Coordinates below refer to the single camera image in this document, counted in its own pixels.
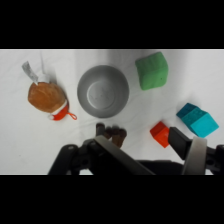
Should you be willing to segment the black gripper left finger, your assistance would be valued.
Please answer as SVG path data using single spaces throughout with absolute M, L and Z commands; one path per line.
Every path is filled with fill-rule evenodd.
M 88 169 L 94 175 L 153 175 L 153 172 L 128 156 L 102 135 L 63 146 L 49 175 L 79 175 Z

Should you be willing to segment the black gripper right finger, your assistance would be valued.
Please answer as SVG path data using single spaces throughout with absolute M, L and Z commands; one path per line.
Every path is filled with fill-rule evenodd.
M 184 160 L 183 175 L 203 175 L 206 170 L 224 175 L 224 144 L 211 148 L 206 139 L 198 136 L 189 139 L 176 127 L 170 128 L 168 142 Z

